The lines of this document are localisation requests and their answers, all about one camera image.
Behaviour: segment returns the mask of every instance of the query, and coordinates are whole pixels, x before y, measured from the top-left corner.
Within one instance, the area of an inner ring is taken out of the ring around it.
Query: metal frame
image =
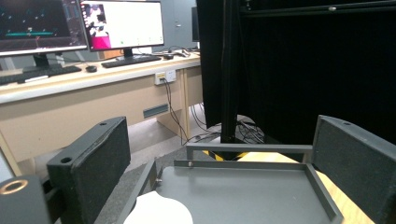
[[[175,161],[174,168],[213,168],[213,169],[255,169],[255,170],[287,170],[287,171],[304,171],[306,178],[316,193],[318,200],[323,206],[330,223],[341,223],[343,215],[339,211],[331,195],[326,190],[316,170],[311,164],[312,146],[306,145],[245,145],[245,144],[210,144],[210,143],[188,143],[186,145],[187,159],[185,161]],[[302,153],[304,161],[302,163],[287,162],[249,162],[249,161],[195,161],[193,159],[193,151],[210,150],[210,151],[228,151],[228,152],[279,152],[279,153]],[[156,173],[156,163],[151,161],[147,164],[145,170],[140,176],[134,191],[132,192],[127,204],[123,208],[117,224],[123,223],[131,211],[134,209],[136,199],[141,195],[147,187],[147,183],[151,182],[151,190],[157,188],[157,184],[161,182],[162,169],[159,174]]]
[[[337,4],[319,7],[295,7],[282,9],[265,9],[265,10],[245,10],[241,8],[241,14],[245,18],[259,17],[284,17],[284,16],[301,16],[301,15],[322,15],[322,14],[342,14],[356,12],[373,12],[373,11],[390,11],[396,9],[396,1],[382,2],[363,2],[350,4]]]

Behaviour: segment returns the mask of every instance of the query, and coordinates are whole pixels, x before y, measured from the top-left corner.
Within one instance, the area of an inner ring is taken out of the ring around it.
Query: screw hole
[[[12,194],[15,192],[20,191],[21,189],[25,188],[28,184],[28,181],[25,179],[20,179],[20,180],[14,180],[2,188],[0,188],[0,194],[6,195],[6,194]]]
[[[72,159],[70,158],[70,157],[66,157],[66,158],[63,158],[63,159],[61,159],[61,163],[68,163],[68,162],[70,162]]]
[[[6,190],[7,190],[7,191],[15,190],[15,189],[20,188],[21,186],[22,186],[22,183],[21,183],[21,182],[13,183],[13,184],[11,184],[11,185],[8,185],[8,186],[6,187]]]

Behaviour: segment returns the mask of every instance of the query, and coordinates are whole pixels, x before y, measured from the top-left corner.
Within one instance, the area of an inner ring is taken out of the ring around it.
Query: power outlet
[[[161,85],[161,84],[165,83],[164,81],[161,80],[161,78],[166,78],[166,73],[165,72],[161,72],[161,73],[156,73],[155,74],[154,84],[155,85]]]
[[[167,82],[176,81],[176,70],[166,71],[166,81]]]

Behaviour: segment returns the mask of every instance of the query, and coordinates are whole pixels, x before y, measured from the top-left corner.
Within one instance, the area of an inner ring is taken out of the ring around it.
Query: gray carpet
[[[156,158],[156,165],[158,171],[167,166],[172,166],[174,160],[186,160],[186,148],[182,147],[174,152],[166,154],[160,158]],[[194,152],[194,159],[198,161],[213,161],[211,157],[201,151]],[[96,224],[111,224],[115,223],[120,215],[123,206],[129,199],[130,194],[134,190],[134,186],[138,181],[140,174],[143,172],[146,164],[141,165],[131,171],[126,172],[120,179],[119,184],[114,188],[110,194],[105,206],[96,219]]]

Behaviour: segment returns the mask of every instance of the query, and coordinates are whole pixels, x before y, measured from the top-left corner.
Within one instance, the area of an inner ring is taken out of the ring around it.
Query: wall
[[[153,51],[178,46],[185,49],[194,48],[192,42],[191,8],[196,6],[195,0],[162,0],[163,40],[164,46],[155,47]]]
[[[11,170],[8,167],[6,159],[3,153],[0,152],[0,182],[10,179],[13,176]]]

